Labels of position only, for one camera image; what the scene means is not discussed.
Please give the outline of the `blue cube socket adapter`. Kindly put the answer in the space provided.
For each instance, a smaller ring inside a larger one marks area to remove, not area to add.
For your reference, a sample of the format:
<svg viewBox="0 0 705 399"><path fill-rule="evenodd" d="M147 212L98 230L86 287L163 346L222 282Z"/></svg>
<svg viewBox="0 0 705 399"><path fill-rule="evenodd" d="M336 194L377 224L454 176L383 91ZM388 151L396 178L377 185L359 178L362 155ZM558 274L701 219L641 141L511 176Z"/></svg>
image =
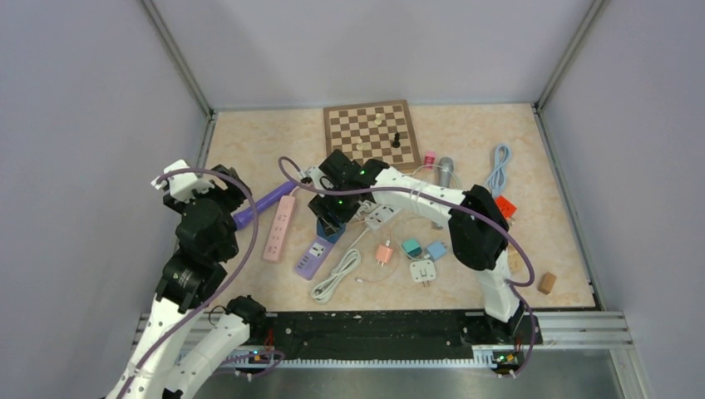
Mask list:
<svg viewBox="0 0 705 399"><path fill-rule="evenodd" d="M344 235L346 225L341 224L338 227L332 226L326 220L317 218L316 234L320 239L323 239L331 244L336 244Z"/></svg>

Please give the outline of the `red cube socket adapter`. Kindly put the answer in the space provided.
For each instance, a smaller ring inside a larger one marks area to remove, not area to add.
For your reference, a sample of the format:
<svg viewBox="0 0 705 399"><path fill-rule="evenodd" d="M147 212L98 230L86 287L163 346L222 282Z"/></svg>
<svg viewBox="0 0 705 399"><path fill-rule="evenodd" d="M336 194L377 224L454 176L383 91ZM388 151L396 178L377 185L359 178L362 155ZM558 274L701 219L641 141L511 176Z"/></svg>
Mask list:
<svg viewBox="0 0 705 399"><path fill-rule="evenodd" d="M517 206L514 205L511 201L509 201L505 196L499 195L495 198L495 203L502 214L502 216L507 219L513 219L516 211L517 211Z"/></svg>

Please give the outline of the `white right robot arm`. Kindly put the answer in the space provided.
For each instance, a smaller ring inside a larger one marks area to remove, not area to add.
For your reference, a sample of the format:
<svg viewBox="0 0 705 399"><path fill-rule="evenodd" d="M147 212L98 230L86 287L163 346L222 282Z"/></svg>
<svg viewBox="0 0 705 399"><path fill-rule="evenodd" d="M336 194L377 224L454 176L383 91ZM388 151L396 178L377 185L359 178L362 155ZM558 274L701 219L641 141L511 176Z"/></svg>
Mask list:
<svg viewBox="0 0 705 399"><path fill-rule="evenodd" d="M360 165L340 150L301 177L313 183L316 195L308 207L327 234L340 232L365 201L411 211L447 229L457 261L476 272L490 336L510 342L520 333L525 308L510 286L509 225L486 188L428 184L381 160Z"/></svg>

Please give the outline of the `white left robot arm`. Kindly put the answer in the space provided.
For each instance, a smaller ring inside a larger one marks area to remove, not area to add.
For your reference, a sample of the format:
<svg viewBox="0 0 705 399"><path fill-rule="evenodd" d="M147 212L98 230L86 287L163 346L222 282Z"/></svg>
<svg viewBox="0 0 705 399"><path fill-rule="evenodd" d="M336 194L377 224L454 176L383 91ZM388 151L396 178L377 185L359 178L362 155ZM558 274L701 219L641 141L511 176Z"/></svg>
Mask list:
<svg viewBox="0 0 705 399"><path fill-rule="evenodd" d="M195 323L233 281L224 263L239 253L233 212L251 201L233 168L191 168L178 160L153 181L181 217L178 247L165 264L136 348L109 398L191 398L245 343L265 336L266 309L250 296L232 299L215 326L185 357Z"/></svg>

